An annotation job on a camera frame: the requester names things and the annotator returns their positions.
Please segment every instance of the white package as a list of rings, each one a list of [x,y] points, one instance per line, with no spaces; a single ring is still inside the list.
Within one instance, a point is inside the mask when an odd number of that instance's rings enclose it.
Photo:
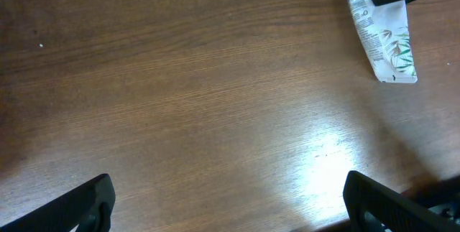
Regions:
[[[372,0],[348,0],[356,30],[381,82],[415,83],[405,1],[375,6]]]

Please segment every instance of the brown wooden surface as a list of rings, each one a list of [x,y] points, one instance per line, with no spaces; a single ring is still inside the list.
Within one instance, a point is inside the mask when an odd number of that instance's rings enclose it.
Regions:
[[[108,172],[112,231],[304,231],[460,173],[460,0],[378,83],[346,0],[1,0],[0,224]]]

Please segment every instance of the table surface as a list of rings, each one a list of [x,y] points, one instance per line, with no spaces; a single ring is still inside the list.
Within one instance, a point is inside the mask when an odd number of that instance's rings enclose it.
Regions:
[[[460,173],[460,0],[377,82],[346,0],[0,0],[0,224],[101,173],[112,231],[310,231]]]

